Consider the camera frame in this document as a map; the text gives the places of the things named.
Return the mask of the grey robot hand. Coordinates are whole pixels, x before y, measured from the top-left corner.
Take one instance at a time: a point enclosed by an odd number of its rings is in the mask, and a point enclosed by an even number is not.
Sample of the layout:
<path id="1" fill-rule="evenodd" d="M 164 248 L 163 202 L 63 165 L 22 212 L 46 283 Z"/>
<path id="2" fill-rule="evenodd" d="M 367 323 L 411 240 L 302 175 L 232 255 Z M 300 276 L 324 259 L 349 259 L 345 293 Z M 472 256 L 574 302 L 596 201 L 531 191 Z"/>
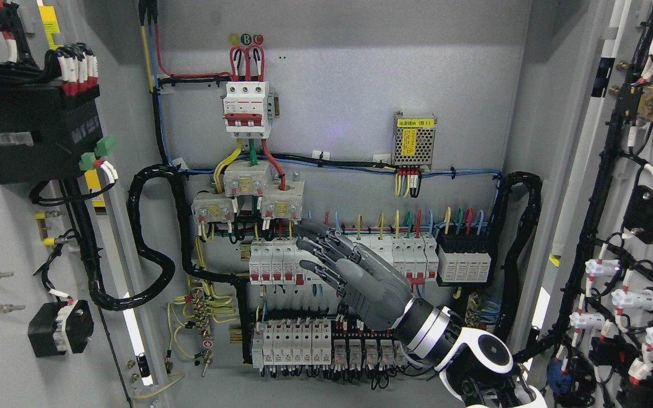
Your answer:
<path id="1" fill-rule="evenodd" d="M 301 267 L 337 290 L 371 330 L 396 327 L 413 298 L 406 277 L 369 247 L 327 225 L 304 220 L 294 230 L 297 247 L 317 258 L 301 260 Z"/>

